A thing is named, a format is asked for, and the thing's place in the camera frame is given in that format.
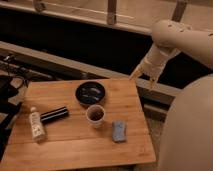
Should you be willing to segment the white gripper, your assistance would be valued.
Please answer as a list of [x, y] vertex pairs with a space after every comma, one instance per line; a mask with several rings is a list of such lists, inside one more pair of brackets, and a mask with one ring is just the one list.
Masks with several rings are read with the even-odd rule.
[[176, 57], [179, 53], [180, 51], [176, 48], [162, 48], [153, 44], [148, 53], [141, 60], [140, 65], [131, 73], [130, 79], [136, 79], [142, 74], [149, 76], [149, 90], [151, 91], [155, 87], [167, 62]]

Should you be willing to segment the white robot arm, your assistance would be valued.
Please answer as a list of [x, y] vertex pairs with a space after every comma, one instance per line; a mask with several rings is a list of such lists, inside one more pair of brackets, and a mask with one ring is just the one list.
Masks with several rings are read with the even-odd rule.
[[[152, 27], [153, 44], [131, 73], [154, 84], [167, 62], [183, 52], [213, 70], [213, 32], [172, 20]], [[173, 100], [160, 141], [157, 171], [213, 171], [213, 73], [187, 85]]]

